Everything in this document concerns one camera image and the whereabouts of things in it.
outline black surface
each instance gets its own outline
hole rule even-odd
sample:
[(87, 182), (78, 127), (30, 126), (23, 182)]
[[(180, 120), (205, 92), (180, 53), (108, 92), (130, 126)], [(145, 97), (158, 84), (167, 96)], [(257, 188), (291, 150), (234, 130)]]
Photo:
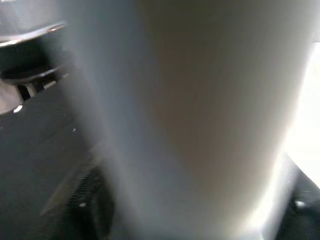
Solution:
[(88, 148), (58, 84), (0, 115), (0, 239), (23, 239)]

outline blurry object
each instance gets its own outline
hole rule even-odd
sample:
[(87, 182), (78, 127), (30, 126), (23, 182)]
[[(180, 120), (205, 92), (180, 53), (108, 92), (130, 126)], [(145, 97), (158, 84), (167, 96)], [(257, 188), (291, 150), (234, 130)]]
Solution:
[(61, 4), (87, 83), (69, 92), (94, 98), (78, 110), (95, 110), (85, 127), (108, 143), (137, 239), (261, 239), (274, 222), (273, 239), (320, 2)]

